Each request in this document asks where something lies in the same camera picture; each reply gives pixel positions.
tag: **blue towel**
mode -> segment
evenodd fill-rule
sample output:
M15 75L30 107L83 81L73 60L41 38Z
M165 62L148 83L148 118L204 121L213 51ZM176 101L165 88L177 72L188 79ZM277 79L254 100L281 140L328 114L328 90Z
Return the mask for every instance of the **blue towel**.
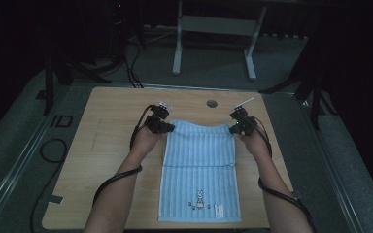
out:
M163 160L159 221L241 221L229 124L173 120Z

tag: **white metal frame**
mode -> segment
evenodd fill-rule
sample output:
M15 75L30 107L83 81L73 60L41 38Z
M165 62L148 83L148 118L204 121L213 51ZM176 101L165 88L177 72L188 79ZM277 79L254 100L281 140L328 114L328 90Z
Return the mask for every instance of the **white metal frame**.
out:
M174 75L179 75L181 73L181 57L183 54L183 45L181 42L182 33L183 31L196 31L251 36L252 40L250 45L244 49L244 58L247 64L248 78L250 80L255 80L256 73L252 55L265 12L266 7L262 7L258 20L187 16L183 15L183 1L179 0L177 46L175 48L174 66L172 69Z

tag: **dark background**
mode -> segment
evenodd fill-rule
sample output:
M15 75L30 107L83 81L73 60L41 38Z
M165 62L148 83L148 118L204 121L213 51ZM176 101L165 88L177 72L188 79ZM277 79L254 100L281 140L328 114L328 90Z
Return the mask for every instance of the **dark background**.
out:
M176 25L176 2L142 1L144 23ZM298 65L306 71L311 67L324 70L323 87L373 178L373 1L333 1L343 8L328 8L325 4L333 3L329 1L303 2L309 4L272 4L261 32L279 38L310 38L311 49L302 52ZM91 63L117 46L106 43L110 41L106 38L119 38L110 34L108 4L0 1L0 119L28 81L44 68L47 48L57 45L77 61ZM199 3L190 6L186 11L199 12ZM207 13L214 16L249 13L242 8L231 11L227 4L211 9Z

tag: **forearm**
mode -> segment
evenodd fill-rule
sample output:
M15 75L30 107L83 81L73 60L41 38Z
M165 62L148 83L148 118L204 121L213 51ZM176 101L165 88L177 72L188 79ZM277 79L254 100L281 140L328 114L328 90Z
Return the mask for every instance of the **forearm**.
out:
M142 156L129 154L117 174L138 168ZM117 180L99 194L85 226L85 232L123 232L132 204L137 174Z
M293 198L270 156L265 154L255 160L262 183ZM298 207L265 191L263 196L272 232L311 232L305 214Z

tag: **desk in background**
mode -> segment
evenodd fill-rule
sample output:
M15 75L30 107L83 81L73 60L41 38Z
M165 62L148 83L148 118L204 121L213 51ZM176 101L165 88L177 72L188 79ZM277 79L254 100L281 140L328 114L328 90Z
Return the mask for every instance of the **desk in background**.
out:
M245 105L250 116L264 124L273 148L273 159L291 189L288 171L281 156L263 99L255 92L134 89L96 87L93 89L74 141L62 168L53 195L63 197L61 204L49 203L43 226L47 229L83 229L98 186L110 178L129 152L129 139L144 109L164 101L174 109L166 121L184 119L200 125L233 122L230 109L254 97ZM208 100L218 106L209 108ZM268 227L262 191L257 186L254 159L236 139L236 171L242 222L169 223L158 222L159 187L166 140L160 140L143 162L138 175L127 229L175 228L260 228Z

